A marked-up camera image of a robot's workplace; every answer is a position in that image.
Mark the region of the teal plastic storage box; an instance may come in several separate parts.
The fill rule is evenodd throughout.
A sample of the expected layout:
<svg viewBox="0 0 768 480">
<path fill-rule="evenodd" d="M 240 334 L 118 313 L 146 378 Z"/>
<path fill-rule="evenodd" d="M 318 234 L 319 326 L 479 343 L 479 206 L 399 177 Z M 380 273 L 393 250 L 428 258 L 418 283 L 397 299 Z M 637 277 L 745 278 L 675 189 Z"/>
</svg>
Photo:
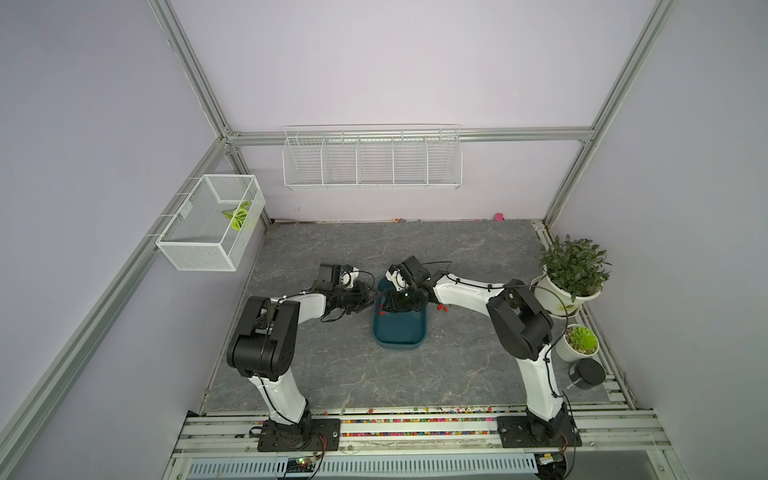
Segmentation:
<svg viewBox="0 0 768 480">
<path fill-rule="evenodd" d="M 375 341 L 385 349 L 413 350 L 418 348 L 427 335 L 427 311 L 392 313 L 382 309 L 385 292 L 394 289 L 392 283 L 382 278 L 377 285 L 380 296 L 374 303 L 372 333 Z"/>
</svg>

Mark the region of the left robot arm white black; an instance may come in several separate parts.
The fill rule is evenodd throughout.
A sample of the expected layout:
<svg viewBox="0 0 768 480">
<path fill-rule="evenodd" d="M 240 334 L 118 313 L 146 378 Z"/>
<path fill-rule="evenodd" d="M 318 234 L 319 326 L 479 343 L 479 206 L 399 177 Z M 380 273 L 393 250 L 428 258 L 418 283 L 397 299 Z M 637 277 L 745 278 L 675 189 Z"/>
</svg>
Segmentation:
<svg viewBox="0 0 768 480">
<path fill-rule="evenodd" d="M 364 310 L 376 294 L 374 287 L 355 281 L 350 287 L 248 298 L 230 338 L 226 362 L 257 387 L 272 422 L 297 427 L 309 410 L 291 370 L 299 325 L 327 320 L 334 311 L 345 316 Z"/>
</svg>

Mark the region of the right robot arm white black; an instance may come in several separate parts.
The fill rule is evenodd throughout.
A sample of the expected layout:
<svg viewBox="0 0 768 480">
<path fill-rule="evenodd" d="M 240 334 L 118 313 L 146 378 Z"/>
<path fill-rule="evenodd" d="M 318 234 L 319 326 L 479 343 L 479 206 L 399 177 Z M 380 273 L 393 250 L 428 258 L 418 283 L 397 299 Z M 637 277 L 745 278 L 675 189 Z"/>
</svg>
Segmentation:
<svg viewBox="0 0 768 480">
<path fill-rule="evenodd" d="M 499 343 L 516 358 L 526 392 L 529 421 L 554 429 L 568 409 L 549 367 L 554 322 L 524 282 L 483 283 L 447 271 L 430 273 L 415 257 L 389 267 L 385 274 L 393 289 L 387 302 L 403 310 L 413 301 L 461 307 L 490 318 Z"/>
</svg>

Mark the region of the green leaf toy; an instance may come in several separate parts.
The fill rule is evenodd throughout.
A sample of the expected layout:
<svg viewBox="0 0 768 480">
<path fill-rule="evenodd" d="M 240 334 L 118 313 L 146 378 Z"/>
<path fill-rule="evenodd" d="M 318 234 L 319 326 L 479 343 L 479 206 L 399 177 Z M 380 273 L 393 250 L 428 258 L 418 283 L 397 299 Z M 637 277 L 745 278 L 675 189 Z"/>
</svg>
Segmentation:
<svg viewBox="0 0 768 480">
<path fill-rule="evenodd" d="M 231 229 L 235 231 L 242 230 L 248 222 L 251 205 L 251 201 L 244 201 L 237 208 L 223 212 L 223 215 L 229 220 Z"/>
</svg>

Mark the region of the large potted green plant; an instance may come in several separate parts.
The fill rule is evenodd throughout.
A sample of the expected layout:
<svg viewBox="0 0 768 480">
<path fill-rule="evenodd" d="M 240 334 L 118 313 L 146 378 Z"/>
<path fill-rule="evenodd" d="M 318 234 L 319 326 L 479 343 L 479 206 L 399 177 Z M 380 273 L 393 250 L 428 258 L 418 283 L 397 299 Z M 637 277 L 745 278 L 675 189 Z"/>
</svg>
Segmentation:
<svg viewBox="0 0 768 480">
<path fill-rule="evenodd" d="M 594 240 L 569 235 L 553 238 L 540 255 L 540 266 L 542 276 L 534 283 L 534 296 L 550 315 L 560 318 L 599 297 L 613 267 L 607 251 Z"/>
</svg>

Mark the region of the small potted succulent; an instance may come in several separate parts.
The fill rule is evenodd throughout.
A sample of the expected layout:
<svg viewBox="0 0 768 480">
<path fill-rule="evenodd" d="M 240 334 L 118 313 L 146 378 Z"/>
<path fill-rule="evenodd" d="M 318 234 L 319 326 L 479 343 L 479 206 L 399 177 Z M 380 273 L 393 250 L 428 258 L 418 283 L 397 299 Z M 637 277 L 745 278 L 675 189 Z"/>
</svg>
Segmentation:
<svg viewBox="0 0 768 480">
<path fill-rule="evenodd" d="M 599 349 L 599 339 L 594 331 L 581 325 L 568 326 L 555 346 L 557 355 L 568 363 L 592 358 Z"/>
</svg>

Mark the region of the black cylinder weight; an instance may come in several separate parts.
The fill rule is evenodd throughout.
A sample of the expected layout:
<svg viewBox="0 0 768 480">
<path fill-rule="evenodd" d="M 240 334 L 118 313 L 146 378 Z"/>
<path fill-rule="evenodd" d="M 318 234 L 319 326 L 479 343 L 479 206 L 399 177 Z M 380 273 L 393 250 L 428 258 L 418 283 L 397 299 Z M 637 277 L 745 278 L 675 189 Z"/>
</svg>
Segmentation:
<svg viewBox="0 0 768 480">
<path fill-rule="evenodd" d="M 575 387 L 581 390 L 591 390 L 605 382 L 606 371 L 593 358 L 580 359 L 570 366 L 569 379 Z"/>
</svg>

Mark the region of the white ventilation grille strip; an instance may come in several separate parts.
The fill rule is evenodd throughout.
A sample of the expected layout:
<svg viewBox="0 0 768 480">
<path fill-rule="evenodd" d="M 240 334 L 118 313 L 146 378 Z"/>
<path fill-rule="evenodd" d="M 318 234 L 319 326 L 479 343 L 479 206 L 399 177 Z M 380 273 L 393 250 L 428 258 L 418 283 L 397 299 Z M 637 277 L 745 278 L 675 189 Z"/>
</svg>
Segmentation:
<svg viewBox="0 0 768 480">
<path fill-rule="evenodd" d="M 532 454 L 328 455 L 197 459 L 184 479 L 439 478 L 539 472 Z"/>
</svg>

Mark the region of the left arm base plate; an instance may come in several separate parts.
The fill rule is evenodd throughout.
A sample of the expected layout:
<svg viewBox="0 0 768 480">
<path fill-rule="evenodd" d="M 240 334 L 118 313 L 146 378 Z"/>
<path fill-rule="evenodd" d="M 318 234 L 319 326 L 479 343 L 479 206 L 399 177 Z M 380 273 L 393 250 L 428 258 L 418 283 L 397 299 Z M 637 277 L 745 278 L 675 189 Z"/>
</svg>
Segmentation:
<svg viewBox="0 0 768 480">
<path fill-rule="evenodd" d="M 259 452 L 337 451 L 341 439 L 338 419 L 310 419 L 298 425 L 266 420 L 258 436 Z"/>
</svg>

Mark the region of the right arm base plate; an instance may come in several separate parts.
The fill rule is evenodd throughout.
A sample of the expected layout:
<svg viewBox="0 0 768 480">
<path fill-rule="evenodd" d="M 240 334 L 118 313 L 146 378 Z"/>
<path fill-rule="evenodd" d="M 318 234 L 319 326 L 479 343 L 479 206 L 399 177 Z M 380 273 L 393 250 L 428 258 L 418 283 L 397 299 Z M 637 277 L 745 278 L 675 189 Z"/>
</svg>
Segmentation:
<svg viewBox="0 0 768 480">
<path fill-rule="evenodd" d="M 573 418 L 564 411 L 549 421 L 535 415 L 501 416 L 497 418 L 497 431 L 503 448 L 562 449 L 582 445 Z"/>
</svg>

